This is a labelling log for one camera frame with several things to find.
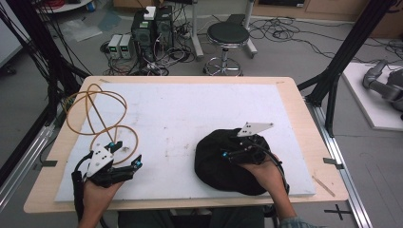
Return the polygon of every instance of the black hat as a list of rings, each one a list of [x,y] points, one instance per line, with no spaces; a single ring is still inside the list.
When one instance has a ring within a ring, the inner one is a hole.
[[[240,128],[219,129],[202,139],[196,147],[195,172],[206,184],[221,191],[240,192],[248,196],[266,192],[246,169],[222,158],[225,150],[240,150],[236,138]]]

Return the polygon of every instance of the black fabric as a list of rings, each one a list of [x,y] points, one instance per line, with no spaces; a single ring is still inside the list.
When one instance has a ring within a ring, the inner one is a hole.
[[[221,157],[224,150],[239,150],[237,129],[219,129],[202,139],[196,147],[195,172],[206,184],[221,191],[240,192],[248,196],[266,192],[247,170]]]
[[[208,28],[207,34],[224,44],[241,44],[249,39],[249,32],[241,25],[219,22]]]

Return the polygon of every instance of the gray floor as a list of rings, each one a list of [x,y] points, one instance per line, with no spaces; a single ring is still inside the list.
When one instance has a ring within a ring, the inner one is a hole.
[[[69,13],[60,13],[60,21],[86,18],[88,26],[97,26],[103,19],[110,17],[110,11],[98,9],[89,13],[84,9],[77,9]],[[114,33],[129,32],[130,17],[118,20],[116,26],[103,30],[102,35],[92,37],[82,42],[69,41],[68,44],[79,56],[84,65],[94,74],[102,75],[107,69],[106,57],[100,52],[100,45],[108,41]],[[214,18],[200,19],[199,25]],[[340,27],[320,27],[306,23],[295,22],[294,26],[302,30],[325,34],[343,39],[351,25]],[[199,62],[177,64],[169,68],[170,75],[202,75],[202,67],[206,60],[221,54],[221,51],[209,44],[203,36],[201,46],[205,58]],[[336,52],[341,42],[310,33],[296,34],[296,38],[305,39],[315,44],[322,51]],[[249,58],[247,51],[232,51],[232,58],[238,60],[245,76],[289,76],[297,84],[302,83],[322,72],[329,65],[331,59],[314,53],[312,48],[304,43],[285,42],[275,43],[266,39],[253,39],[258,49],[254,59]],[[387,57],[390,62],[398,58],[386,51],[383,47],[364,46],[357,54],[364,61],[371,61]],[[0,142],[3,145],[0,153],[0,164],[15,146],[24,137],[34,120],[39,116],[47,104],[47,85],[39,72],[24,52],[19,53],[11,61],[17,69],[17,74],[7,75],[4,71],[0,75]],[[311,88],[301,91],[302,95],[309,94]],[[351,91],[343,79],[339,82],[335,113],[335,134],[340,150],[351,172],[355,187],[363,200],[373,227],[402,227],[403,225],[403,152],[402,132],[372,130],[365,120],[363,113],[355,101]],[[21,183],[7,207],[0,214],[2,227],[71,227],[76,225],[74,213],[58,213],[47,215],[29,215],[24,213],[23,206],[29,190],[39,173],[38,166],[32,167]],[[342,211],[350,211],[345,201],[327,203],[296,203],[297,212],[313,224],[329,227],[355,227],[354,218],[349,214],[340,217],[335,213],[325,213],[325,210],[335,210],[336,206]],[[116,214],[107,213],[107,221],[112,224],[116,221]],[[268,220],[267,227],[272,227]]]

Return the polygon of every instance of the white board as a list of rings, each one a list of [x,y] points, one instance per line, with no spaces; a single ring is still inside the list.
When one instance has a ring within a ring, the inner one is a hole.
[[[283,160],[290,195],[310,196],[316,192],[275,85],[103,84],[102,89],[118,92],[127,100],[122,124],[134,128],[140,138],[131,161],[139,153],[143,155],[144,166],[122,186],[116,200],[244,197],[218,191],[199,180],[194,172],[194,156],[197,143],[212,131],[243,127],[246,122],[274,123],[259,134]],[[105,96],[97,96],[95,104],[111,122],[122,113],[120,105],[112,104]],[[78,138],[56,201],[73,200],[70,173],[87,153],[92,138]],[[123,141],[124,146],[134,143]],[[83,173],[86,166],[81,166]]]
[[[379,93],[362,85],[364,75],[371,67],[374,65],[350,63],[343,73],[347,85],[373,129],[403,131],[403,122],[400,119],[402,113],[383,100]],[[391,70],[385,66],[377,80],[386,84],[390,72]]]

